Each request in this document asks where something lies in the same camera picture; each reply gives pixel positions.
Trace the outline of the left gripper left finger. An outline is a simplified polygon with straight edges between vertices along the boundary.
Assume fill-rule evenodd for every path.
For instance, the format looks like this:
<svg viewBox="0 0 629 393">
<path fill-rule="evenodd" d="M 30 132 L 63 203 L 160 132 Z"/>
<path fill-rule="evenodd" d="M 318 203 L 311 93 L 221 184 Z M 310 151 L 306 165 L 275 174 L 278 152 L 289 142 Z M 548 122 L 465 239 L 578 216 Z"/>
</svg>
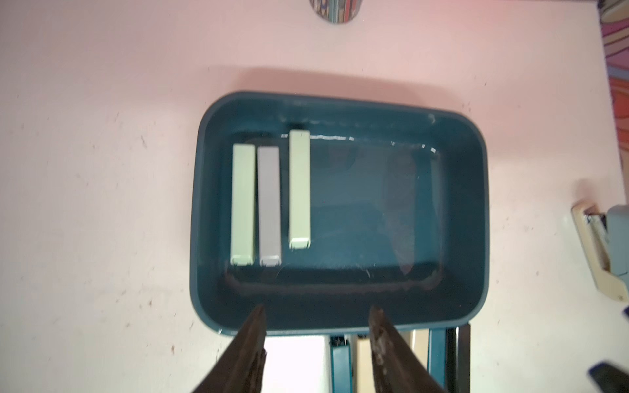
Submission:
<svg viewBox="0 0 629 393">
<path fill-rule="evenodd" d="M 266 326 L 265 307 L 258 305 L 193 392 L 261 392 Z"/>
</svg>

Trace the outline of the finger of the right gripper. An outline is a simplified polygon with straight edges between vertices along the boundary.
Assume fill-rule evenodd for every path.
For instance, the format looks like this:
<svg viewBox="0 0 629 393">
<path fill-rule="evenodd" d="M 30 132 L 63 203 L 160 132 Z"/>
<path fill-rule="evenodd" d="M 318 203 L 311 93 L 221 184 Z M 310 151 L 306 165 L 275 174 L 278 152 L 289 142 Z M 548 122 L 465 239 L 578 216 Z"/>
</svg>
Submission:
<svg viewBox="0 0 629 393">
<path fill-rule="evenodd" d="M 628 373 L 607 362 L 600 362 L 588 371 L 594 384 L 603 393 L 629 393 Z"/>
</svg>

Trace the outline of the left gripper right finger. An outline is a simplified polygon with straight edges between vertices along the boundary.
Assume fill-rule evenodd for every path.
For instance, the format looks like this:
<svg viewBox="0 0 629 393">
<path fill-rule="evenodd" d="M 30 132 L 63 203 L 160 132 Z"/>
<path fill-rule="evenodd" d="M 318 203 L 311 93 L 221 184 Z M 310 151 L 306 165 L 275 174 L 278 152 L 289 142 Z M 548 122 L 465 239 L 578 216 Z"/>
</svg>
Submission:
<svg viewBox="0 0 629 393">
<path fill-rule="evenodd" d="M 446 392 L 421 364 L 379 306 L 370 308 L 369 328 L 376 392 Z"/>
</svg>

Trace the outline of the beige clip bar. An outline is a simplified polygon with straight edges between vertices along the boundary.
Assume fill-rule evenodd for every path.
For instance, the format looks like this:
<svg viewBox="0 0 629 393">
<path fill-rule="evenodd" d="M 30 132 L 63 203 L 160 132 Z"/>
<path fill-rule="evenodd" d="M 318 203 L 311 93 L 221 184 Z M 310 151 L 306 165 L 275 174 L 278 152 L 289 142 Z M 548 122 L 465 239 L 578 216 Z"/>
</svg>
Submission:
<svg viewBox="0 0 629 393">
<path fill-rule="evenodd" d="M 358 338 L 355 345 L 355 391 L 357 393 L 376 392 L 368 338 Z"/>
</svg>

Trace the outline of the dark teal clip bar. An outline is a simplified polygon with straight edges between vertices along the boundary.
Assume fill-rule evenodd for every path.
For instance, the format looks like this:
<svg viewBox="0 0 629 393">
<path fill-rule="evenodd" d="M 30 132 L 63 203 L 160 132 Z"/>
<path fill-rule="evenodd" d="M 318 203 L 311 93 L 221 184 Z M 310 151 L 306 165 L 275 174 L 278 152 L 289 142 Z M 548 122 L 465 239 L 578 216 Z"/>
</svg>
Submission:
<svg viewBox="0 0 629 393">
<path fill-rule="evenodd" d="M 344 336 L 330 337 L 332 393 L 352 393 L 352 349 Z"/>
</svg>

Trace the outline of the light green clip bar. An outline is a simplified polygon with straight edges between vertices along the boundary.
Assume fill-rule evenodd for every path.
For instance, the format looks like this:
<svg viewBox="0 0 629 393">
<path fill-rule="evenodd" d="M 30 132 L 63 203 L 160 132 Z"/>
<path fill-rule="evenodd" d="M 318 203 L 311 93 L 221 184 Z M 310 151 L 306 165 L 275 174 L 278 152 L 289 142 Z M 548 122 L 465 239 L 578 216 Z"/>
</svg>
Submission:
<svg viewBox="0 0 629 393">
<path fill-rule="evenodd" d="M 256 147 L 234 144 L 230 263 L 252 265 L 255 229 Z"/>
</svg>

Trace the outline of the grey clip bar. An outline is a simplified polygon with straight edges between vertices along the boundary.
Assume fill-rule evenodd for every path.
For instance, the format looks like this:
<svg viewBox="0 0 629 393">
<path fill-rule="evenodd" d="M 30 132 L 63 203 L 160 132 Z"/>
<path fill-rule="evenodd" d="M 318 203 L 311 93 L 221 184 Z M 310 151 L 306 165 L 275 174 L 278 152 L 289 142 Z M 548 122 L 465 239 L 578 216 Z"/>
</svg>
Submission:
<svg viewBox="0 0 629 393">
<path fill-rule="evenodd" d="M 280 161 L 278 147 L 258 147 L 259 257 L 262 266 L 282 263 Z"/>
</svg>

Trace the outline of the teal plastic storage box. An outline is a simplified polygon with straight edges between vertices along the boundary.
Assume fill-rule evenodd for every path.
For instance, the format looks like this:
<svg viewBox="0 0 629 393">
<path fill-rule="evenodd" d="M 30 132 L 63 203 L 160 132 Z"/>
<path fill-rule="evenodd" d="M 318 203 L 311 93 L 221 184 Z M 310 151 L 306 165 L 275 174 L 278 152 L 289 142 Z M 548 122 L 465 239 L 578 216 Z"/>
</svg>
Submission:
<svg viewBox="0 0 629 393">
<path fill-rule="evenodd" d="M 311 245 L 289 248 L 289 132 L 311 135 Z M 282 263 L 230 263 L 234 144 L 278 147 Z M 402 330 L 451 328 L 489 285 L 486 144 L 462 114 L 279 93 L 214 102 L 198 130 L 190 296 L 234 335 L 258 305 L 271 336 L 364 334 L 372 306 Z"/>
</svg>

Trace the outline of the pale green clip bar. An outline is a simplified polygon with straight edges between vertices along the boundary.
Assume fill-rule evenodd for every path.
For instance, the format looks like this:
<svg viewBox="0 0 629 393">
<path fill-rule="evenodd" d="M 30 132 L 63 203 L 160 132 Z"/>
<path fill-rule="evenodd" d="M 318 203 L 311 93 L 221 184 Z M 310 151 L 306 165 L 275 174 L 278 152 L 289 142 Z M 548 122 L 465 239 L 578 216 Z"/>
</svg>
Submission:
<svg viewBox="0 0 629 393">
<path fill-rule="evenodd" d="M 311 140 L 304 130 L 289 132 L 289 248 L 311 245 Z"/>
</svg>

